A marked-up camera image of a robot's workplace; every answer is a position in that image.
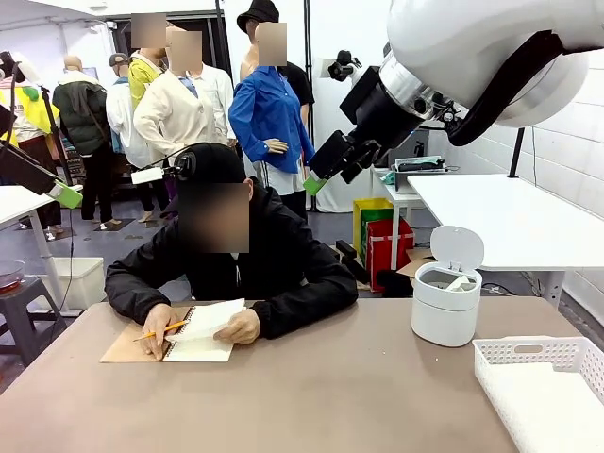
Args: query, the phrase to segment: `brown table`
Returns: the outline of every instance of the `brown table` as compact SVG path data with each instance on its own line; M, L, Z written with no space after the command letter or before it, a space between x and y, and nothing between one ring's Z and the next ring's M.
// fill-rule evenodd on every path
M516 451L471 345L411 332L409 300L367 299L228 363L99 363L126 321L89 308L0 396L3 453ZM543 299L488 297L477 337L579 336Z

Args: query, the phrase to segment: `open lid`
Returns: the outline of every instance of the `open lid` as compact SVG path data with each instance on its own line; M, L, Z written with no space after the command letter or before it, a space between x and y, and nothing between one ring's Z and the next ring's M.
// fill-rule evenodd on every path
M430 239L432 255L457 271L475 270L484 259L484 243L478 234L460 226L439 226Z

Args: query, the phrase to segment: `white brick wall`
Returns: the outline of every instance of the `white brick wall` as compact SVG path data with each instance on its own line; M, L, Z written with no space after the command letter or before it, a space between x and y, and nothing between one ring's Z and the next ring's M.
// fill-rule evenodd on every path
M540 187L604 217L604 50L592 52L590 67L573 102L535 126L536 173ZM516 133L493 126L475 142L455 148L443 132L434 132L429 152L446 156L449 165L459 165L465 174L507 173ZM530 182L532 133L526 129L518 164L518 175ZM572 238L561 246L572 246ZM604 325L604 271L567 273L564 289Z

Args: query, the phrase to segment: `person's right hand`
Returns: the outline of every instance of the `person's right hand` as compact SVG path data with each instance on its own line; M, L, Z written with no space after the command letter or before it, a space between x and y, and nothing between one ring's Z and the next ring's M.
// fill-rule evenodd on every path
M280 139L268 139L264 143L268 146L268 152L271 154L285 154L288 148L287 144Z
M175 311L168 304L158 304L147 314L144 320L143 335L156 332L155 336L141 340L145 354L153 354L160 361L163 356L163 330L178 322Z

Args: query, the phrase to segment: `notebook page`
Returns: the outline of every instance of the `notebook page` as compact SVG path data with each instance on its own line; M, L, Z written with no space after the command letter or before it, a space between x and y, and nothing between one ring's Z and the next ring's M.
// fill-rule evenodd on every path
M213 333L228 323L233 314L243 310L244 300L230 300L206 307L194 307L189 324L182 332L186 336L203 335L194 340L177 341L163 361L228 361L232 344L214 341Z

